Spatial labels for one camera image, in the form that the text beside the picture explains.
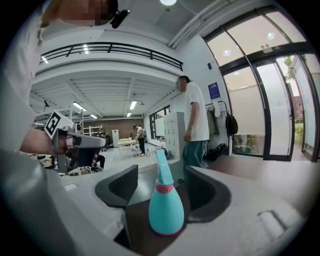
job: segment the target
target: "white table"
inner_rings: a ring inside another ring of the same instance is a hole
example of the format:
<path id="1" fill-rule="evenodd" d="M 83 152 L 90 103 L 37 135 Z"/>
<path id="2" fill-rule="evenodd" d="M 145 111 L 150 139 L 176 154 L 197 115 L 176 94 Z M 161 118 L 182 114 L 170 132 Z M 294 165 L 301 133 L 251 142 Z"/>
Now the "white table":
<path id="1" fill-rule="evenodd" d="M 134 150 L 137 153 L 140 153 L 140 147 L 138 146 L 137 147 L 138 149 L 136 149 L 136 147 L 135 147 L 135 145 L 137 145 L 137 144 L 139 144 L 139 142 L 136 141 L 135 139 L 119 141 L 118 142 L 118 146 L 119 146 L 119 150 L 120 150 L 120 158 L 121 158 L 121 160 L 122 160 L 122 147 L 130 145 L 131 149 L 132 149 L 132 147 L 134 147 Z"/>

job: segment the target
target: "white cabinet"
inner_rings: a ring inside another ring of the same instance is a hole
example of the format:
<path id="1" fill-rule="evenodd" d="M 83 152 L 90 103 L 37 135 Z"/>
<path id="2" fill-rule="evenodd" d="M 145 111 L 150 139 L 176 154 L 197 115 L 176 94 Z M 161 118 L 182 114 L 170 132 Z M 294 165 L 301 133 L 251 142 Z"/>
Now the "white cabinet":
<path id="1" fill-rule="evenodd" d="M 173 112 L 164 116 L 165 148 L 174 159 L 181 159 L 185 141 L 185 114 Z"/>

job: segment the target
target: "white ceiling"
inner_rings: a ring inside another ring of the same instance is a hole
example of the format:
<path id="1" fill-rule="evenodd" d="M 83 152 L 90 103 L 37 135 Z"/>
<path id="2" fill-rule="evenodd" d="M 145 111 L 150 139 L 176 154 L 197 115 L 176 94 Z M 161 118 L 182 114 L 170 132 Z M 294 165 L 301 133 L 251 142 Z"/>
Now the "white ceiling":
<path id="1" fill-rule="evenodd" d="M 194 16 L 216 0 L 177 0 L 172 6 L 161 4 L 160 0 L 118 0 L 119 10 L 130 10 L 117 31 L 131 32 L 168 43 Z M 113 30 L 110 24 L 99 29 Z M 79 30 L 73 25 L 56 22 L 43 33 L 44 39 L 55 34 Z"/>
<path id="2" fill-rule="evenodd" d="M 42 114 L 44 100 L 50 106 L 46 112 L 56 109 L 66 116 L 69 116 L 72 107 L 73 117 L 80 117 L 77 113 L 79 109 L 72 106 L 73 102 L 77 102 L 87 109 L 85 116 L 124 117 L 130 112 L 132 117 L 141 117 L 175 90 L 174 82 L 164 79 L 159 82 L 159 78 L 153 79 L 147 75 L 140 74 L 136 78 L 129 72 L 123 72 L 121 76 L 111 76 L 106 72 L 105 75 L 103 72 L 99 74 L 92 76 L 90 72 L 83 72 L 81 78 L 70 74 L 68 78 L 54 77 L 34 84 L 29 104 L 38 114 L 35 120 L 46 121 L 50 117 L 50 113 Z M 137 104 L 133 110 L 129 110 L 132 101 L 137 101 Z"/>
<path id="3" fill-rule="evenodd" d="M 160 0 L 118 0 L 119 10 L 128 9 L 130 14 L 116 31 L 138 34 L 168 43 L 186 23 L 214 1 L 177 0 L 175 5 L 169 7 L 161 4 Z M 45 42 L 50 40 L 55 42 L 50 47 L 56 49 L 76 43 L 70 40 L 83 40 L 81 35 L 77 34 L 76 36 L 76 33 L 82 33 L 85 37 L 95 40 L 108 30 L 115 31 L 109 24 L 97 28 L 79 28 L 56 22 L 44 31 L 43 38 Z M 52 40 L 58 37 L 63 38 L 62 45 L 57 45 L 56 41 Z M 175 78 L 172 79 L 172 74 L 170 76 L 170 79 L 165 79 L 125 71 L 112 72 L 110 70 L 106 72 L 92 71 L 92 69 L 81 72 L 81 75 L 62 76 L 56 73 L 55 76 L 32 85 L 30 105 L 38 114 L 37 122 L 45 122 L 50 117 L 52 109 L 60 110 L 62 114 L 69 116 L 70 107 L 73 111 L 73 117 L 79 118 L 80 114 L 77 112 L 78 109 L 72 106 L 73 102 L 77 102 L 87 109 L 84 112 L 85 116 L 94 114 L 104 118 L 123 117 L 131 112 L 132 117 L 141 117 L 144 112 L 175 90 Z M 51 107 L 47 108 L 45 112 L 44 100 Z M 133 100 L 138 103 L 134 110 L 129 111 Z"/>

